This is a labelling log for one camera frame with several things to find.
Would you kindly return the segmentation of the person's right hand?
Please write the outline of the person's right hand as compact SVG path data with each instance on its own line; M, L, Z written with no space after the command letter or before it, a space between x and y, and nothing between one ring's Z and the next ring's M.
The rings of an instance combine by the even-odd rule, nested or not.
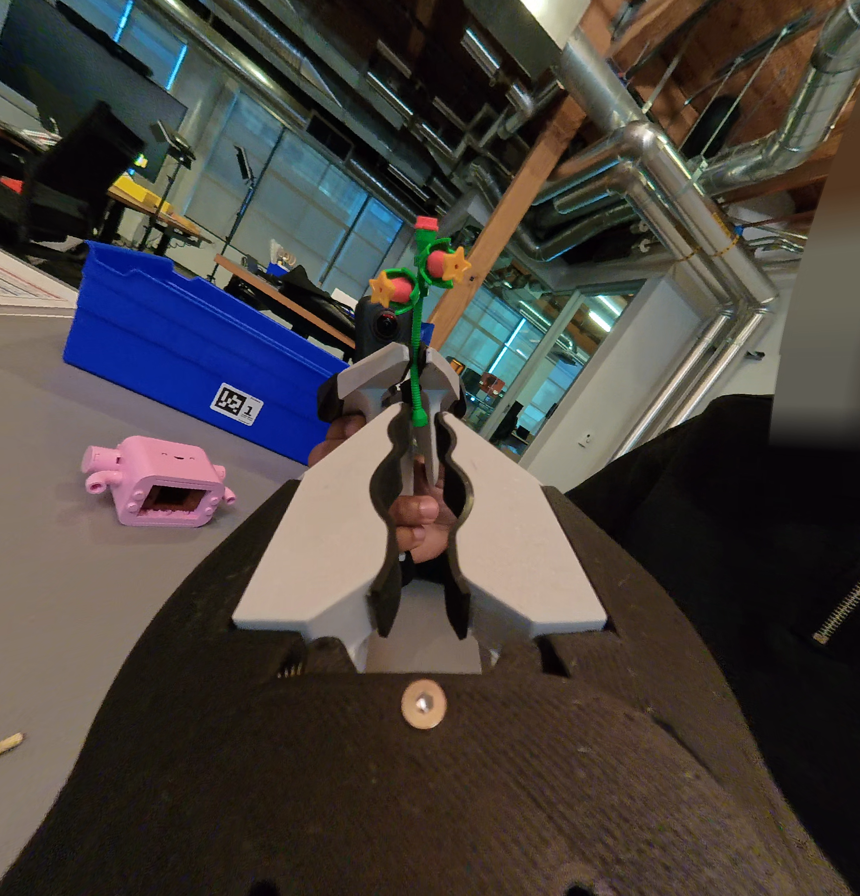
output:
M307 462L308 468L331 454L365 425L366 420L360 414L333 421L324 442L312 449ZM409 552L416 564L422 564L445 553L456 516L444 500L443 471L436 482L431 482L427 477L424 456L416 454L413 477L413 495L400 496L391 506L390 512L396 525L399 550Z

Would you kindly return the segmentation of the blue storage bin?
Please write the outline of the blue storage bin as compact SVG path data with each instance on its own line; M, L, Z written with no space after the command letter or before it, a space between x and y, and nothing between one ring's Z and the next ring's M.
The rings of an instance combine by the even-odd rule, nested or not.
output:
M342 360L161 256L88 241L63 360L306 463Z

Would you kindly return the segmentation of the black jacket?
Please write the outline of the black jacket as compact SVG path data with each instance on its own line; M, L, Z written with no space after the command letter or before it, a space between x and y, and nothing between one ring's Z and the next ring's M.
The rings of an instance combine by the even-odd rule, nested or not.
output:
M860 454L770 443L728 395L566 496L705 641L805 829L860 894Z

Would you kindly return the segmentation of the laminated instruction sheet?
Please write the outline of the laminated instruction sheet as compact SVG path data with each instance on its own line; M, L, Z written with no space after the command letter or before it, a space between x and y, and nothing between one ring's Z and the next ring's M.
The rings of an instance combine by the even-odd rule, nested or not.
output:
M0 250L0 309L66 312L77 307L78 290Z

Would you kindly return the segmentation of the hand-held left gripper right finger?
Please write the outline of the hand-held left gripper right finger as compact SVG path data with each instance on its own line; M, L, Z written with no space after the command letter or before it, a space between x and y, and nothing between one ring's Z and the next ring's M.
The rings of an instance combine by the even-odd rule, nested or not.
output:
M606 611L542 484L449 411L436 418L447 619L491 652L539 637L600 632Z

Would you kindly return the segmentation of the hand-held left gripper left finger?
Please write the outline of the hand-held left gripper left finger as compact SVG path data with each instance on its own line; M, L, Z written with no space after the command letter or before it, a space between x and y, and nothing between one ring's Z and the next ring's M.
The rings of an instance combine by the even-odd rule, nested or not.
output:
M384 517L402 492L410 411L396 404L294 481L288 508L232 621L238 629L334 637L358 672L377 628L369 594L385 567L399 571L395 528Z

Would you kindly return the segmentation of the black office chair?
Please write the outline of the black office chair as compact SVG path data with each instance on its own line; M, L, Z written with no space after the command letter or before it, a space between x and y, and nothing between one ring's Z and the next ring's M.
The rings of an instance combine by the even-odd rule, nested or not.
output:
M109 188L143 147L144 140L101 100L35 158L19 161L0 141L0 244L91 238Z

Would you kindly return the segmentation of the black monitor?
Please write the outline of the black monitor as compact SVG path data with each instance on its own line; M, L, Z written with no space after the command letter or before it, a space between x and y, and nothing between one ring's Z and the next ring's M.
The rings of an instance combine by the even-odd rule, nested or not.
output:
M111 39L95 38L70 7L11 2L0 31L0 84L30 101L41 123L65 135L98 103L144 141L135 172L155 183L168 146L157 123L177 131L187 112Z

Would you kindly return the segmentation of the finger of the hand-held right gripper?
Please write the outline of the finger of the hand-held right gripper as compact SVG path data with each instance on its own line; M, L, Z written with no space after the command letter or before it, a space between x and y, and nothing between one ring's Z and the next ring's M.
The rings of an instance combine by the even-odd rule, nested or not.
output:
M340 372L336 391L342 416L375 419L384 409L385 396L405 379L409 363L409 348L382 348Z
M441 461L436 430L437 416L451 409L462 398L462 386L451 363L435 349L421 347L423 355L419 376L421 407L428 422L419 428L419 452L424 459L424 474L429 485L440 479Z

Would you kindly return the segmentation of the pink brick figure pot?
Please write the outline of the pink brick figure pot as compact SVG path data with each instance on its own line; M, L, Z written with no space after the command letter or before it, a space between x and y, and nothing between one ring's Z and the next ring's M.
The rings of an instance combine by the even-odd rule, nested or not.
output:
M110 494L127 527L197 529L236 501L225 468L190 444L133 435L112 449L90 445L80 471L88 494Z

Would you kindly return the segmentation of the black bag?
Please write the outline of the black bag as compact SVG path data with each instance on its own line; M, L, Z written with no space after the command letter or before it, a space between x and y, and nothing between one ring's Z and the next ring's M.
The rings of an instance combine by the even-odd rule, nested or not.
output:
M330 294L309 279L303 265L298 264L278 278L282 295L340 332L354 338L355 312L334 300Z

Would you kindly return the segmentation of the wooden table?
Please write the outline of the wooden table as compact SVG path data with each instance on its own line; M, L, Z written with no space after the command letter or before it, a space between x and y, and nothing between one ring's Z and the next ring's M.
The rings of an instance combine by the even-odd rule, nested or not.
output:
M231 276L225 288L230 295L257 310L272 312L304 338L314 338L325 346L341 350L346 360L354 355L355 324L332 301L290 297L264 277L219 253L214 256L214 261Z

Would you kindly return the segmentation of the green flower stem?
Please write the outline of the green flower stem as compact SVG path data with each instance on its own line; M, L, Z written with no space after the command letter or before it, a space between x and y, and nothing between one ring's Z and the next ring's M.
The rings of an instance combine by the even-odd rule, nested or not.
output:
M471 264L465 256L463 247L453 249L449 238L438 235L438 219L418 216L415 222L416 252L414 264L416 268L391 268L386 271L391 277L404 276L413 279L418 285L420 297L412 305L398 306L390 304L388 308L395 316L408 312L412 314L410 332L410 367L409 384L412 398L412 424L419 430L427 424L426 412L421 407L419 384L419 353L421 346L421 325L423 322L423 303L430 287L450 289L460 284Z

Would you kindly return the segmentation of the wooden ceiling beam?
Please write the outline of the wooden ceiling beam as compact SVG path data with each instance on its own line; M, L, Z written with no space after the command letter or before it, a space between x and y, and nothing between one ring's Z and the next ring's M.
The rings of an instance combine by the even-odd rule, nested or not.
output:
M461 282L445 292L431 314L429 321L435 326L431 345L437 351L443 349L585 118L580 105L567 96L538 136L467 256L469 270Z

